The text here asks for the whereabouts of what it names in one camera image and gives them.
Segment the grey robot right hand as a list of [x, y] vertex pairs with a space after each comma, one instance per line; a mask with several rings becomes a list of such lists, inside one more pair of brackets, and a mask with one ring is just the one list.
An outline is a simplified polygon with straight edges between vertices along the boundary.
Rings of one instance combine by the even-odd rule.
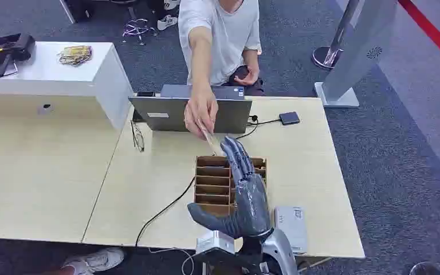
[[255, 237], [272, 228], [264, 180], [255, 173], [244, 146], [235, 138], [225, 137], [221, 149], [226, 154], [235, 183], [237, 209], [225, 217], [216, 217], [189, 203], [187, 209], [192, 219], [209, 230], [218, 230], [234, 239]]

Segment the person's left hand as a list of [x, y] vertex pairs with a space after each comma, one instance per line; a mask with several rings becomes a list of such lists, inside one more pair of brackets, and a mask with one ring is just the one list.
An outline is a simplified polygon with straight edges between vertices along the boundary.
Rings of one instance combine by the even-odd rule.
[[254, 85], [260, 74], [260, 68], [258, 65], [244, 65], [239, 67], [234, 73], [234, 81], [242, 86]]

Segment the person's right hand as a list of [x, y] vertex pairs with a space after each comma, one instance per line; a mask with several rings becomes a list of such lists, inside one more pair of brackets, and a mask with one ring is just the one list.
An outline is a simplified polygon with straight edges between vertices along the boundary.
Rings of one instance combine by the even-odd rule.
[[214, 132], [218, 104], [209, 84], [193, 85], [184, 109], [185, 127], [196, 137], [206, 140], [202, 128]]

